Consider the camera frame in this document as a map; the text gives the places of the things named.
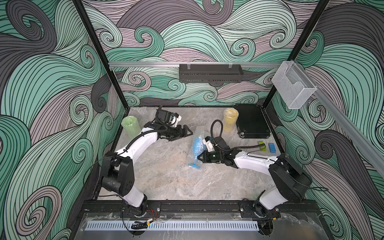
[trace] metal frame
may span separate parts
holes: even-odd
[[[160,211],[159,215],[162,216],[162,219],[169,219],[175,215],[181,214],[195,214],[195,213],[211,213],[211,214],[241,214],[244,216],[244,209],[241,204],[253,204],[251,200],[148,200],[148,205],[159,206]],[[279,206],[276,211],[281,213],[287,213],[295,215],[295,213],[316,213],[319,216],[321,225],[327,234],[329,240],[334,240],[332,232],[330,231],[324,217],[321,214],[321,211],[317,203],[313,200],[303,200],[298,204],[287,202]],[[84,201],[80,213],[77,216],[76,222],[74,224],[74,229],[71,232],[69,237],[72,240],[80,226],[80,223],[83,219],[84,214],[94,214],[94,213],[110,213],[110,212],[122,212],[124,209],[124,204],[119,200],[87,200]],[[264,218],[252,218],[254,221],[265,220]]]
[[[242,68],[279,68],[282,62],[160,62],[160,61],[111,61],[110,68],[178,68],[180,64],[240,64]]]
[[[353,144],[360,150],[361,154],[369,160],[369,163],[384,177],[384,159],[382,154],[373,147],[372,143],[356,127],[356,125],[333,103],[327,94],[318,88],[313,94],[327,109],[333,119],[347,133]]]
[[[98,37],[96,35],[96,32],[91,24],[91,21],[85,11],[85,8],[83,6],[83,3],[81,0],[72,0],[77,12],[79,13],[79,16],[83,22],[83,25],[85,29],[87,30],[90,39],[95,47],[95,50],[97,54],[100,57],[100,60],[107,72],[107,75],[109,79],[111,80],[117,95],[122,102],[125,113],[123,116],[128,115],[130,106],[127,104],[125,97],[123,95],[123,92],[121,91],[121,88],[119,86],[119,82],[113,72],[113,68],[128,68],[128,67],[160,67],[160,68],[174,68],[179,67],[180,64],[228,64],[229,66],[233,64],[232,62],[152,62],[152,61],[132,61],[132,62],[109,62],[107,56],[105,55],[101,44],[98,40]],[[305,27],[303,33],[299,37],[298,42],[296,43],[294,49],[292,50],[288,60],[293,60],[297,57],[299,54],[301,48],[305,44],[307,38],[310,36],[312,30],[314,29],[318,19],[320,18],[320,15],[324,11],[326,5],[328,4],[329,0],[320,0],[318,5],[316,6],[311,18],[309,19],[309,22],[307,26]],[[236,64],[240,64],[243,68],[278,68],[281,63],[252,63],[252,62],[236,62]],[[271,132],[276,140],[277,146],[280,150],[280,152],[283,153],[283,148],[281,147],[281,144],[277,138],[277,135],[272,128],[271,122],[269,120],[268,115],[265,112],[265,108],[271,101],[274,93],[276,92],[275,87],[273,86],[271,91],[269,92],[267,98],[264,101],[263,104],[263,114],[265,116],[265,119],[271,129]],[[232,107],[232,106],[178,106],[178,107]],[[118,142],[118,139],[120,137],[120,134],[122,132],[122,127],[120,126],[118,129],[118,132],[115,136],[114,142],[111,146],[111,151],[114,151],[116,144]],[[97,199],[97,196],[99,194],[100,187],[97,187],[97,192],[94,192],[93,199]],[[169,201],[169,200],[148,200],[149,205],[159,205],[160,206],[160,214],[163,215],[169,215],[177,214],[177,213],[196,213],[196,212],[203,212],[203,213],[243,213],[244,209],[241,207],[241,204],[251,204],[253,201],[244,200],[244,201]],[[96,213],[96,212],[120,212],[123,208],[123,202],[119,200],[112,200],[112,201],[104,201],[104,200],[87,200],[84,201],[81,211],[78,214],[75,227],[72,230],[70,239],[73,239],[74,236],[77,233],[77,229],[79,227],[79,224],[81,223],[81,220],[83,218],[84,213]],[[321,212],[319,210],[319,207],[317,206],[315,201],[308,201],[303,200],[299,204],[292,204],[292,203],[284,203],[278,206],[280,212],[284,213],[293,213],[293,212],[316,212],[319,215],[319,219],[321,221],[321,224],[327,233],[327,236],[330,240],[333,240],[333,235],[331,231],[328,228],[328,225],[325,222],[325,219],[321,215]]]
[[[301,49],[303,48],[304,44],[307,42],[307,39],[309,38],[313,29],[315,28],[317,22],[319,21],[321,14],[324,12],[325,8],[327,7],[328,2],[329,0],[320,0],[319,3],[316,5],[316,8],[313,10],[313,13],[309,18],[307,25],[305,26],[303,32],[301,33],[299,39],[297,40],[295,46],[293,47],[292,52],[289,55],[287,61],[295,60],[297,58]],[[267,97],[263,102],[263,106],[262,106],[263,109],[266,109],[268,107],[268,104],[271,102],[276,91],[277,91],[276,87],[272,86],[271,90],[269,91]]]
[[[92,41],[92,44],[99,55],[99,58],[101,60],[101,63],[103,64],[105,71],[107,72],[107,75],[112,82],[113,87],[116,90],[117,95],[119,96],[119,99],[124,107],[125,110],[128,109],[129,111],[129,105],[127,101],[125,100],[124,94],[119,86],[119,82],[116,78],[116,75],[111,71],[111,69],[108,66],[108,58],[105,55],[105,52],[101,46],[101,43],[99,42],[99,39],[97,38],[96,32],[91,24],[91,20],[88,17],[87,12],[85,11],[83,2],[81,0],[72,0],[73,5],[75,6],[77,13],[79,14],[81,21],[83,22],[83,25],[85,29],[87,30],[87,33],[89,35],[89,38]]]

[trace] clear plastic holder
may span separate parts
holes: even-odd
[[[301,108],[317,89],[305,69],[294,61],[284,61],[272,82],[288,109]]]

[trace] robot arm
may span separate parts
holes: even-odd
[[[203,163],[223,163],[234,168],[246,168],[262,172],[272,177],[276,187],[263,192],[255,201],[255,212],[260,216],[268,215],[268,211],[287,201],[300,202],[312,183],[312,178],[288,154],[267,157],[248,154],[239,149],[230,149],[221,137],[206,137],[205,150],[197,159]]]
[[[155,119],[144,125],[141,134],[116,153],[107,153],[107,157],[110,157],[103,161],[100,171],[101,186],[119,195],[129,205],[139,208],[137,214],[145,211],[142,205],[146,202],[146,196],[134,186],[133,165],[158,139],[174,141],[191,136],[193,132],[187,125],[178,125],[180,120],[181,116],[177,113],[162,110],[160,107],[156,111]]]

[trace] black frame post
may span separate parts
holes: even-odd
[[[129,110],[130,107],[129,107],[127,101],[125,100],[124,94],[123,94],[123,92],[119,86],[119,82],[116,78],[116,75],[109,68],[108,58],[105,55],[105,52],[101,46],[101,43],[99,42],[99,39],[97,38],[96,32],[92,26],[91,20],[89,19],[88,14],[85,11],[83,2],[81,0],[72,0],[72,2],[73,2],[74,6],[77,10],[77,13],[79,14],[79,16],[81,18],[81,21],[83,22],[85,29],[88,32],[88,35],[89,35],[89,37],[93,43],[93,46],[95,47],[95,50],[100,57],[101,63],[103,64],[105,71],[107,72],[108,77],[109,77],[110,81],[112,82],[112,85],[115,88],[116,93],[118,94],[119,99],[120,99],[124,109]]]
[[[293,47],[292,52],[289,55],[287,61],[295,60],[297,58],[305,42],[307,42],[307,39],[311,35],[317,22],[319,21],[321,14],[324,12],[325,8],[327,7],[328,2],[329,0],[320,0],[319,3],[316,5],[316,8],[314,9],[311,17],[308,20],[307,25],[305,26],[303,32],[301,33],[299,39],[297,40],[295,46]],[[277,90],[273,85],[267,97],[265,98],[265,101],[263,102],[263,105],[262,105],[263,109],[266,109],[268,107],[276,91]]]

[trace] green swirl pattern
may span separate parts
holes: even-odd
[[[371,48],[377,42],[371,34],[384,35],[376,25],[384,15],[381,1],[359,2],[370,7],[347,3],[326,10],[296,60],[384,155],[384,54],[381,43],[380,50]],[[348,25],[361,9],[362,18],[375,17],[372,27],[361,18]],[[369,164],[371,159],[361,154],[316,95],[298,110],[289,110],[279,94],[272,103],[275,131],[286,153],[311,174],[311,186],[329,189],[309,190],[306,197],[316,200],[334,238],[383,239],[384,179]]]
[[[159,2],[172,11],[157,8]],[[83,4],[110,61],[281,62],[290,55],[317,2]],[[329,4],[296,60],[384,154],[384,5],[378,0],[349,2]],[[0,232],[12,240],[68,239],[67,224],[77,215],[72,206],[84,191],[89,168],[113,141],[124,109],[71,0],[0,1],[0,42]],[[131,106],[262,101],[276,69],[243,70],[248,85],[213,87],[180,83],[176,68],[114,69]],[[382,239],[384,180],[369,159],[354,149],[314,96],[301,109],[288,109],[278,94],[272,104],[275,131],[286,152],[312,174],[313,186],[324,187],[329,179],[344,186],[344,199],[334,186],[327,186],[329,192],[309,190],[306,195],[321,207],[335,239]],[[329,152],[326,140],[319,139],[324,132],[345,140],[341,149],[348,152],[338,145]],[[360,157],[346,160],[350,152]],[[351,174],[345,162],[360,171]],[[372,194],[357,188],[356,179],[363,179]],[[29,219],[42,208],[45,215]],[[17,232],[20,219],[34,231]]]

